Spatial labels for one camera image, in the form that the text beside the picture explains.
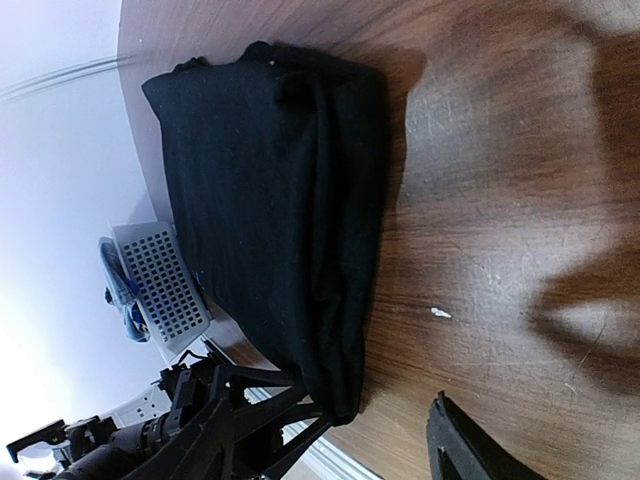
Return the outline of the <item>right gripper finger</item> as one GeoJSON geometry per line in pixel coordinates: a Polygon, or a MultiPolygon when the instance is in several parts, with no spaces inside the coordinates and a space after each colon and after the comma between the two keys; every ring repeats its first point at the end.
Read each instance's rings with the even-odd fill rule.
{"type": "Polygon", "coordinates": [[[430,406],[426,443],[432,479],[543,479],[507,452],[444,391],[430,406]]]}

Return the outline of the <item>black t-shirt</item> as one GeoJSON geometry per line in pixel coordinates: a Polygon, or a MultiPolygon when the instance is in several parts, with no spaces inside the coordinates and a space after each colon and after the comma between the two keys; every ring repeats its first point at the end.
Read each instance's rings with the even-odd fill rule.
{"type": "Polygon", "coordinates": [[[357,415],[393,162],[383,55],[259,41],[142,84],[180,251],[204,293],[335,425],[357,415]]]}

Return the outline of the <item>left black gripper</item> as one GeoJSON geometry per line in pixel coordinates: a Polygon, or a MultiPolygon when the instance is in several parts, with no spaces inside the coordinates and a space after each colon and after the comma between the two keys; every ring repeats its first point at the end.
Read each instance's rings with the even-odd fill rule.
{"type": "Polygon", "coordinates": [[[332,424],[296,374],[197,362],[162,372],[169,412],[114,430],[96,446],[71,441],[66,479],[280,479],[332,424]],[[243,391],[287,387],[257,402],[243,391]]]}

